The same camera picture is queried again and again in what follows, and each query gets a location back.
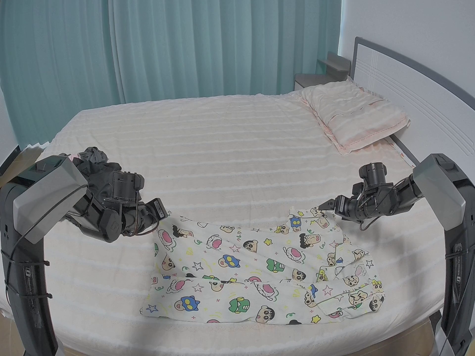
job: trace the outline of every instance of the curtain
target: curtain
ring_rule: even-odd
[[[21,146],[80,110],[279,94],[323,73],[341,0],[0,0],[0,81]]]

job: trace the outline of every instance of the bed frame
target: bed frame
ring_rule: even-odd
[[[413,163],[444,153],[475,182],[475,97],[428,67],[356,37],[351,78],[410,117],[391,138]]]

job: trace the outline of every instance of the floor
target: floor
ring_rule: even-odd
[[[0,177],[0,187],[36,162],[43,150],[39,147],[22,151]],[[429,318],[399,335],[347,356],[429,356],[434,336]],[[0,315],[0,356],[22,356],[24,352],[15,322]],[[72,349],[65,349],[66,356],[87,356]],[[475,356],[471,347],[467,356]]]

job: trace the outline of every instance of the nightstand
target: nightstand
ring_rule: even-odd
[[[352,64],[349,59],[331,51],[328,52],[327,59],[318,59],[318,62],[326,65],[326,74],[295,74],[294,91],[309,86],[346,80]]]

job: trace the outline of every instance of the bed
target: bed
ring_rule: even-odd
[[[385,55],[387,49],[375,46],[357,39],[352,77],[372,91],[392,94],[388,98],[407,109],[412,124],[393,139],[379,140],[345,156],[324,135],[309,107],[291,92],[82,111],[41,157],[97,146],[123,170],[145,177],[144,201],[160,197],[168,210],[185,217],[262,229],[285,221],[293,205],[312,207],[337,194],[349,194],[365,163],[383,161],[388,181],[396,182],[411,173],[403,156],[418,162],[424,153],[444,151],[459,162],[462,155],[455,157],[447,147],[427,145],[424,149],[411,140],[414,134],[404,134],[417,130],[419,116],[409,107],[407,97],[412,95],[400,91],[410,89],[394,83],[409,72],[405,68],[401,72],[398,65],[416,72],[421,81],[430,77],[398,60],[396,53]],[[418,97],[432,93],[433,86],[425,86],[429,92],[414,87]],[[459,99],[450,94],[453,101]],[[406,154],[401,156],[389,144],[393,141]],[[463,160],[473,159],[468,155]],[[407,214],[383,217],[365,232],[351,222],[340,224],[352,240],[373,254],[387,304],[376,313],[315,328],[254,322],[209,325],[144,317],[140,308],[150,288],[152,237],[121,237],[106,244],[85,237],[68,222],[58,223],[45,238],[56,334],[66,346],[91,356],[336,356],[396,335],[442,307],[443,229],[426,201]],[[4,295],[0,307],[8,312]]]

